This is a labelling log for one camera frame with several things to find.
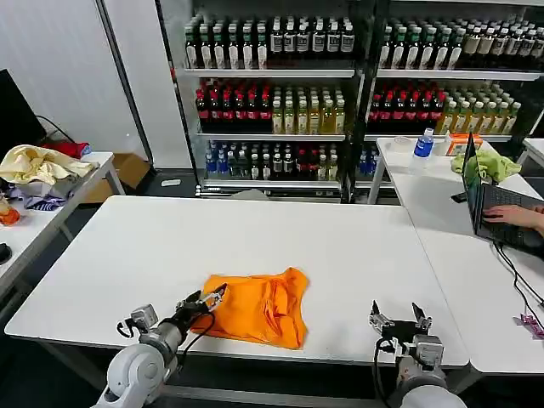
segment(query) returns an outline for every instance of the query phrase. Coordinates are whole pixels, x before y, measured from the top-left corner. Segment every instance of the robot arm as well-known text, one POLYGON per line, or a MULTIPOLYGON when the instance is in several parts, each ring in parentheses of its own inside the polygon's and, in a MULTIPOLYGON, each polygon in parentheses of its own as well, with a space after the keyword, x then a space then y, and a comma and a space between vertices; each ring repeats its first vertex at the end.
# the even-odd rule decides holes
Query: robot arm
POLYGON ((111 361, 107 386, 94 408, 139 408, 153 402, 178 366, 176 353, 187 331, 201 316, 210 315, 218 307, 226 287, 222 285, 204 298, 200 291, 193 293, 178 304, 172 317, 155 328, 151 328, 158 321, 153 306, 134 310, 117 330, 130 338, 135 327, 140 333, 139 343, 124 348, 111 361))

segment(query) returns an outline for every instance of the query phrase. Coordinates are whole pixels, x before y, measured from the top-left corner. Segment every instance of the black cable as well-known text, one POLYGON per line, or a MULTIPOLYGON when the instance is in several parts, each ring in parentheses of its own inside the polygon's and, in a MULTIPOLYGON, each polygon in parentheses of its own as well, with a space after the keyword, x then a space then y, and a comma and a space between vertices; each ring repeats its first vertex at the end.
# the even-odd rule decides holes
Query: black cable
POLYGON ((189 345, 185 348, 184 352, 181 354, 181 358, 179 359, 179 371, 178 372, 181 372, 184 367, 185 367, 185 359, 187 358, 187 352, 189 351, 189 349, 191 347, 193 347, 193 344, 195 344, 202 336, 204 336, 206 333, 208 333, 210 331, 210 329, 213 327, 213 325, 215 324, 215 314, 213 314, 212 312, 206 312, 204 314, 201 314, 200 317, 202 316, 206 316, 206 315, 210 315, 212 316, 212 323, 210 323, 210 326, 208 326, 206 328, 206 330, 202 331, 198 336, 196 336, 195 338, 193 338, 193 340, 189 343, 189 345))
POLYGON ((391 408, 391 405, 388 403, 387 399, 385 398, 385 393, 383 392, 383 385, 382 385, 382 376, 380 376, 380 371, 377 366, 377 356, 380 354, 380 350, 382 350, 382 344, 385 342, 389 342, 389 347, 394 349, 393 344, 390 340, 386 338, 380 338, 376 342, 376 348, 374 349, 374 365, 373 365, 373 378, 374 378, 374 388, 376 389, 380 399, 382 400, 383 404, 387 408, 391 408))
POLYGON ((36 115, 36 117, 39 117, 40 119, 43 119, 44 121, 47 121, 51 126, 53 126, 55 129, 57 129, 58 132, 61 132, 62 134, 65 135, 65 137, 70 140, 72 143, 76 143, 74 141, 74 139, 72 139, 70 136, 68 136, 68 134, 66 134, 66 132, 64 130, 62 130, 60 127, 58 127, 55 123, 53 123, 52 121, 50 121, 47 117, 45 116, 41 116, 41 115, 36 115))
POLYGON ((533 308, 530 307, 529 305, 529 302, 527 301, 527 297, 525 296, 525 294, 521 291, 521 289, 519 288, 518 286, 518 278, 521 278, 522 281, 525 283, 525 285, 527 285, 527 287, 537 296, 537 297, 540 297, 525 281, 525 279, 523 279, 523 277, 519 274, 518 270, 516 269, 516 267, 513 265, 513 262, 510 260, 510 258, 507 256, 506 253, 504 253, 504 251, 502 250, 502 244, 497 244, 496 242, 493 242, 493 245, 495 246, 495 249, 497 251, 497 253, 501 256, 501 258, 504 260, 504 262, 506 262, 506 264, 510 267, 511 270, 513 270, 513 273, 514 273, 514 279, 513 279, 513 287, 516 288, 516 290, 518 291, 518 293, 521 295, 521 298, 524 300, 524 303, 525 303, 525 307, 530 310, 530 312, 533 314, 533 316, 535 317, 536 321, 538 322, 539 326, 541 327, 542 330, 544 330, 544 326, 542 325, 540 319, 538 318, 538 315, 535 313, 535 311, 533 310, 533 308))

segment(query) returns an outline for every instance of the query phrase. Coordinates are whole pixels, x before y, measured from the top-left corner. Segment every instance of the hand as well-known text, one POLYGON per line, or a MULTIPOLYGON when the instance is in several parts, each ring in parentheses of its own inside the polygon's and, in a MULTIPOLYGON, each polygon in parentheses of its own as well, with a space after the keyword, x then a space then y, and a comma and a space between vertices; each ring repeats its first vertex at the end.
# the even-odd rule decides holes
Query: hand
POLYGON ((544 225, 544 207, 534 207, 530 210, 518 206, 492 207, 484 210, 484 221, 539 230, 544 225))

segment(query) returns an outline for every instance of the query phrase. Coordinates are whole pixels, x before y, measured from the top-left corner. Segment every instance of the orange cloth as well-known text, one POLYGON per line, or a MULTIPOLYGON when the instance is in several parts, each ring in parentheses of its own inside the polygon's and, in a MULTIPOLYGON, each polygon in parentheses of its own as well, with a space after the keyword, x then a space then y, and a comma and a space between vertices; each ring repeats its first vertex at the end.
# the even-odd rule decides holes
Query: orange cloth
MULTIPOLYGON (((280 275, 212 275, 202 293, 209 293, 227 283, 223 302, 213 311, 215 324, 210 336, 272 344, 299 349, 306 335, 300 310, 308 279, 295 268, 280 275)), ((203 316, 194 332, 210 326, 211 317, 203 316)))

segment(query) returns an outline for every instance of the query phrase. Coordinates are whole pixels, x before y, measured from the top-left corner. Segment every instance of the shelf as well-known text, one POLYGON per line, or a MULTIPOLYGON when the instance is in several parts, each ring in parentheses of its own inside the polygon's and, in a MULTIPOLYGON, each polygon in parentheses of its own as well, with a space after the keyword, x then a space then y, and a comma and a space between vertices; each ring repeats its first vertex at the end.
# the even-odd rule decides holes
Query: shelf
POLYGON ((544 0, 393 0, 399 3, 419 2, 419 3, 488 3, 503 4, 510 6, 544 6, 544 0))
POLYGON ((342 142, 344 134, 276 134, 276 133, 197 133, 197 137, 210 140, 263 140, 292 142, 342 142))
POLYGON ((199 78, 351 78, 353 69, 341 70, 182 70, 185 75, 199 78))
POLYGON ((210 189, 258 189, 258 190, 340 190, 337 181, 276 181, 276 180, 230 180, 207 178, 202 188, 210 189))
POLYGON ((378 78, 414 79, 484 79, 495 81, 535 81, 540 72, 509 71, 438 71, 438 70, 377 70, 378 78))
MULTIPOLYGON (((395 138, 397 136, 405 136, 407 138, 415 139, 418 136, 416 134, 366 134, 365 135, 365 142, 375 142, 378 138, 395 138)), ((435 139, 443 139, 444 136, 441 135, 434 135, 435 139)), ((488 142, 507 142, 512 138, 511 134, 484 134, 481 135, 480 138, 483 140, 487 140, 488 142)))

